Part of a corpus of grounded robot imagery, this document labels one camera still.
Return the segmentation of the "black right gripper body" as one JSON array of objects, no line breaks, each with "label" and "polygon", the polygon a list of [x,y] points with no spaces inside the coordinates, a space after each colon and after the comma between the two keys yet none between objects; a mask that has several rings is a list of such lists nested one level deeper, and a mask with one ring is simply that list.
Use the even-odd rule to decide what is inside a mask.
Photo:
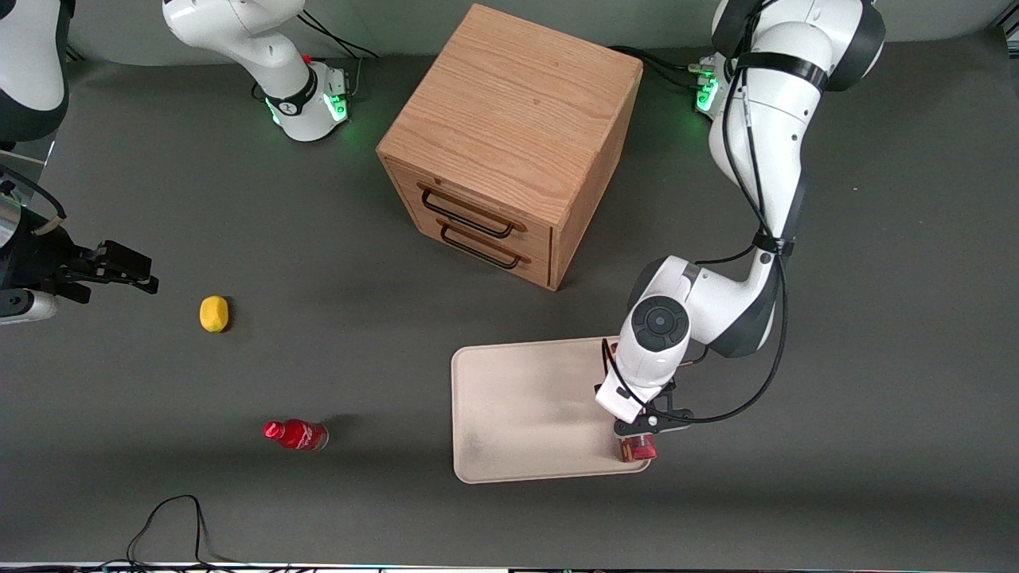
[{"label": "black right gripper body", "polygon": [[57,291],[58,277],[95,277],[92,252],[73,243],[64,217],[44,217],[26,207],[2,207],[1,287]]}]

